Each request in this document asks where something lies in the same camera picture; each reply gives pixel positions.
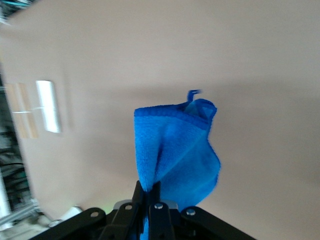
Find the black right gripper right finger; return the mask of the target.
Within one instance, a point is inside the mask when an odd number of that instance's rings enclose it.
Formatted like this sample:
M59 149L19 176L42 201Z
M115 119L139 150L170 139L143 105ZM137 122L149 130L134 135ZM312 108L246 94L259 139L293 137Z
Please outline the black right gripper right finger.
M152 186L148 194L148 239L175 240L170 208L161 201L161 182Z

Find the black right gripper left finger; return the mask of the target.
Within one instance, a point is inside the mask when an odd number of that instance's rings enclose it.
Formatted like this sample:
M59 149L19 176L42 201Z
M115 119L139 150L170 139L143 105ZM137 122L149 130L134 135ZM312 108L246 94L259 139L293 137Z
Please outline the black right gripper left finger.
M139 240L143 231L143 202L145 192L136 182L131 201L123 203L115 212L111 223L107 224L99 240Z

